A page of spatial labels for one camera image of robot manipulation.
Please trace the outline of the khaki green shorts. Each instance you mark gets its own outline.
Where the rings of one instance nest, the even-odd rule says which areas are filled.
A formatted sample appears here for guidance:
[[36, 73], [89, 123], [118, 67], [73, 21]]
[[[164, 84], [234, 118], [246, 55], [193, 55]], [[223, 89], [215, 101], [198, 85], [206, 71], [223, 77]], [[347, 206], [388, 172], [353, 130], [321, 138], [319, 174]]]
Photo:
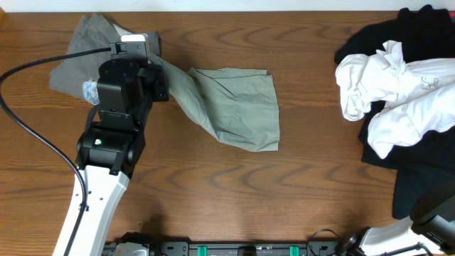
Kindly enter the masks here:
[[279, 105], [273, 76], [263, 69], [191, 68], [151, 56], [164, 68], [168, 91], [187, 117], [218, 142], [251, 152], [279, 149]]

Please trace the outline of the white t-shirt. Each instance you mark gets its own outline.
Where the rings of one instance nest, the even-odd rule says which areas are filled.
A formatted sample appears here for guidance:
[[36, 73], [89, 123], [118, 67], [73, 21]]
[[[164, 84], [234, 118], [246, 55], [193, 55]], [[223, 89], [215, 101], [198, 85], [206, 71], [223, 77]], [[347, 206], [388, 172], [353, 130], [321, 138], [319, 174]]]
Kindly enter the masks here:
[[445, 132], [454, 126], [452, 58], [407, 63], [402, 44], [387, 41], [374, 55], [347, 55], [335, 76], [345, 119], [362, 119], [373, 102], [385, 102], [371, 119], [367, 136], [381, 159], [394, 146], [413, 146], [428, 131]]

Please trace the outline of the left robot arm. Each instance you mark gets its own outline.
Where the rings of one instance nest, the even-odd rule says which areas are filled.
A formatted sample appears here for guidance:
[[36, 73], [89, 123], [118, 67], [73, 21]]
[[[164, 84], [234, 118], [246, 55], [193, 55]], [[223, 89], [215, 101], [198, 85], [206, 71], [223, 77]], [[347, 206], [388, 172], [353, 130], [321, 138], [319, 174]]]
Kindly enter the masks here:
[[112, 217], [146, 145], [154, 102], [169, 99], [164, 69], [124, 58], [104, 62], [96, 82], [99, 121], [77, 142], [83, 185], [75, 185], [54, 255], [101, 255]]

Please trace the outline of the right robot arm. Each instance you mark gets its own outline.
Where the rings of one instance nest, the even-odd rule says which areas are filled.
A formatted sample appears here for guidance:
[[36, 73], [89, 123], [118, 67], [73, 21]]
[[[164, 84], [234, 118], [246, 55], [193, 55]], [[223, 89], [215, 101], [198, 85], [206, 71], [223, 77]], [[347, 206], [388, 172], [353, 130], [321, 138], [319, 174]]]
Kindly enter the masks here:
[[410, 215], [382, 228], [366, 227], [339, 245], [337, 255], [453, 255], [454, 184], [422, 195]]

